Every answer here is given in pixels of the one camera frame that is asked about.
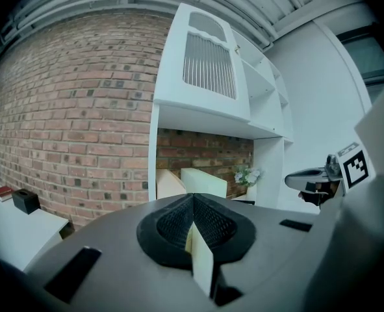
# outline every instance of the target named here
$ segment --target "white shelving unit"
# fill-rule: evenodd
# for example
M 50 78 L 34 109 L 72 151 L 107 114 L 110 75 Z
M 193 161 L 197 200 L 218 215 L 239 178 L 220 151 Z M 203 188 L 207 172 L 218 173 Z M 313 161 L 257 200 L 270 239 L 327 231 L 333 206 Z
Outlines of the white shelving unit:
M 249 138 L 253 165 L 264 176 L 248 197 L 256 194 L 256 205 L 277 207 L 284 147 L 292 142 L 290 103 L 279 70 L 250 41 L 216 16 L 181 4 L 164 46 L 154 98 L 149 187 L 154 185 L 157 127 Z M 149 199 L 155 199 L 153 187 Z

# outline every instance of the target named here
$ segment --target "table top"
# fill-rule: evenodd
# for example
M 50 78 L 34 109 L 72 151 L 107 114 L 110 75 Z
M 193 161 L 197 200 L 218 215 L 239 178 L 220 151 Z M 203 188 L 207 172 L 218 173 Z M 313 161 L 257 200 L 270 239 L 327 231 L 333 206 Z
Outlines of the table top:
M 12 199 L 0 201 L 0 259 L 24 271 L 68 220 L 37 209 L 25 214 Z

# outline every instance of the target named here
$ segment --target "ceiling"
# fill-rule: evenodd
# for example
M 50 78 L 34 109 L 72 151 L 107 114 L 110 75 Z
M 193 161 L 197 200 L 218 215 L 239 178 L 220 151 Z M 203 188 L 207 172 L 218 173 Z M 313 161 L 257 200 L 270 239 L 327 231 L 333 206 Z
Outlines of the ceiling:
M 219 16 L 260 49 L 326 12 L 360 0 L 21 0 L 0 32 L 0 52 L 50 23 L 90 10 L 145 8 L 175 14 L 188 3 Z

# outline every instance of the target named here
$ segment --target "black slot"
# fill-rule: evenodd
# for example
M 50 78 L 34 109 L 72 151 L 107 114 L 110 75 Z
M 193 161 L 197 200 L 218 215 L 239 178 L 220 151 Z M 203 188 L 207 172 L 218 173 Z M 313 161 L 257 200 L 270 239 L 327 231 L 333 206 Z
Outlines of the black slot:
M 312 224 L 296 222 L 296 221 L 292 221 L 292 220 L 281 221 L 280 225 L 286 226 L 286 227 L 289 227 L 292 229 L 304 231 L 304 232 L 309 232 L 311 227 L 312 227 Z
M 99 250 L 84 247 L 44 289 L 63 302 L 70 303 L 73 295 L 101 254 L 102 252 Z

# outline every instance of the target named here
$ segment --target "light green folder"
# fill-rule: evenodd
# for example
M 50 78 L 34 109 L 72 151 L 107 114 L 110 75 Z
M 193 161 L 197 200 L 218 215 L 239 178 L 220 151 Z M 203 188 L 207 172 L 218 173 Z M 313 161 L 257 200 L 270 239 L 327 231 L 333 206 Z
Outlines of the light green folder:
M 208 193 L 226 198 L 227 182 L 201 170 L 181 169 L 181 181 L 186 193 Z

